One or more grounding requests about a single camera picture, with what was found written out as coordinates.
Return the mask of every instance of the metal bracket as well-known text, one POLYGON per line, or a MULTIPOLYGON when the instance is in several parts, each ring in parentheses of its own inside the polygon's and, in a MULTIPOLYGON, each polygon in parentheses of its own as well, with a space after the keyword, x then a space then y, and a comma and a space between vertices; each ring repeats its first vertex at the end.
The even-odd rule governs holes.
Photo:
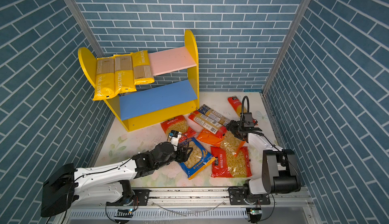
POLYGON ((133 189, 135 196, 138 197, 138 206, 146 206, 149 201, 149 189, 133 189))
MULTIPOLYGON (((138 201, 138 206, 146 206, 149 201, 150 190, 149 189, 133 189, 134 192, 134 200, 138 201)), ((107 202, 107 206, 117 206, 122 207, 119 202, 109 203, 107 202)))
POLYGON ((247 200, 244 198, 243 188, 229 188, 228 194, 230 196, 230 205, 255 205, 257 200, 259 200, 261 205, 269 205, 270 199, 267 194, 258 194, 255 195, 253 200, 247 200))

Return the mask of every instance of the pasta package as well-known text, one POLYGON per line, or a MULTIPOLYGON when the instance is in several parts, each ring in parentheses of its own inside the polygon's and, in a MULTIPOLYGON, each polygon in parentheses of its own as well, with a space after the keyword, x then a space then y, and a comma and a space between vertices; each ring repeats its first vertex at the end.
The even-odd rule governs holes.
POLYGON ((211 153, 216 158, 212 163, 211 177, 247 178, 252 176, 247 147, 242 147, 237 157, 217 147, 211 147, 211 153))
POLYGON ((227 126, 227 124, 231 121, 230 119, 226 118, 225 116, 221 115, 220 113, 218 113, 217 111, 213 110, 212 108, 208 107, 205 104, 203 104, 197 111, 217 121, 219 124, 222 124, 223 126, 227 126))
POLYGON ((195 121, 199 125, 203 126, 207 130, 211 131, 213 134, 215 134, 220 139, 222 139, 227 132, 226 127, 219 124, 215 120, 205 116, 204 114, 200 113, 197 110, 192 112, 188 118, 195 121))
POLYGON ((231 132, 226 133, 226 137, 220 143, 220 148, 224 149, 226 152, 231 153, 234 156, 237 156, 239 150, 243 147, 244 141, 236 138, 231 132))
POLYGON ((161 127, 168 137, 169 133, 172 130, 179 131, 183 133, 185 136, 182 136, 178 141, 182 142, 188 138, 193 137, 196 134, 191 127, 188 126, 188 123, 183 115, 176 116, 172 119, 168 119, 161 123, 161 127))
POLYGON ((215 147, 220 147, 220 143, 223 139, 220 139, 216 135, 214 135, 211 131, 207 129, 203 129, 200 134, 196 137, 197 140, 213 145, 215 147))
POLYGON ((115 57, 115 94, 136 90, 131 55, 115 57))
POLYGON ((94 101, 110 99, 115 94, 115 66, 113 58, 97 60, 94 101))
POLYGON ((234 108, 236 114, 240 117, 240 114, 242 113, 242 102, 236 96, 229 97, 228 102, 234 108))
POLYGON ((151 71, 147 50, 135 52, 131 55, 134 65, 134 84, 143 85, 154 83, 154 77, 151 71))
POLYGON ((215 158, 195 138, 189 138, 188 141, 188 147, 192 147, 193 151, 186 162, 179 164, 187 174, 188 179, 192 179, 207 166, 211 165, 215 158))

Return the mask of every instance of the yellow shelf side panel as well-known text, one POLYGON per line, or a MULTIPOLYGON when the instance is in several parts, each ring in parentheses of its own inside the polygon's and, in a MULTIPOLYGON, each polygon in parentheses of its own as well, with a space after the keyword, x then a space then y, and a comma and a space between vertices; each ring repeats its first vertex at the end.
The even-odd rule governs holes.
MULTIPOLYGON (((134 117, 132 119, 127 119, 124 121, 122 121, 120 118, 119 97, 116 96, 112 99, 104 100, 104 102, 114 113, 116 118, 120 121, 120 123, 124 126, 124 128, 128 132, 160 123, 167 119, 173 118, 177 115, 191 113, 200 107, 199 78, 198 78, 198 51, 197 51, 196 40, 191 30, 185 31, 185 47, 189 51, 193 60, 196 62, 196 66, 188 68, 187 71, 188 71, 188 80, 197 95, 197 99, 173 107, 169 107, 166 109, 162 109, 145 115, 134 117)), ((96 66, 97 66, 96 58, 85 47, 82 47, 78 50, 78 57, 79 57, 81 68, 84 71, 86 78, 94 88, 95 80, 96 80, 96 66)))
POLYGON ((190 55, 192 56, 193 60, 196 62, 196 66, 190 67, 187 69, 188 71, 188 80, 192 85, 193 90, 195 91, 197 95, 196 101, 196 109, 200 108, 200 98, 199 98, 199 85, 198 85, 198 50, 197 50, 197 43, 195 36, 193 35, 191 30, 185 31, 185 47, 189 51, 190 55))

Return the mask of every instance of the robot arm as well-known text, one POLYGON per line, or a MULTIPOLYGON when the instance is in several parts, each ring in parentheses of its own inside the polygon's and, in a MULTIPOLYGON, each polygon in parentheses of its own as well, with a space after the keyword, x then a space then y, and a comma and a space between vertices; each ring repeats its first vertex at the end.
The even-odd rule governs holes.
POLYGON ((250 198, 258 194, 299 191, 301 182, 293 150, 282 149, 272 144, 262 133, 262 130, 255 127, 256 123, 257 121, 253 120, 252 114, 249 112, 249 99, 245 96, 242 100, 240 120, 231 120, 226 126, 227 130, 236 138, 245 140, 259 152, 263 152, 262 177, 246 181, 244 184, 245 195, 250 198), (246 113, 243 111, 245 100, 247 100, 246 113))
POLYGON ((41 216, 54 216, 72 205, 96 201, 131 204, 134 192, 129 180, 150 175, 173 161, 188 160, 193 148, 179 145, 180 138, 181 132, 172 130, 167 142, 119 163, 94 168, 74 168, 73 163, 62 166, 43 184, 41 216))

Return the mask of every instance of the red pasta bag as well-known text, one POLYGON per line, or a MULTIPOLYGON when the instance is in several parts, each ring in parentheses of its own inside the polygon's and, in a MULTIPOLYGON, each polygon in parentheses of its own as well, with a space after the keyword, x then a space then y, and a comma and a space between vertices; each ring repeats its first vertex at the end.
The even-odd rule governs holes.
POLYGON ((249 151, 242 147, 235 157, 232 153, 218 147, 211 147, 211 153, 216 158, 212 163, 213 178, 247 178, 251 177, 249 151))
POLYGON ((172 119, 168 119, 162 122, 161 127, 165 132, 166 136, 168 136, 172 130, 177 130, 186 136, 186 137, 182 136, 178 140, 178 142, 182 142, 185 139, 191 138, 196 134, 196 131, 194 131, 191 127, 188 126, 185 117, 182 115, 176 116, 172 119))

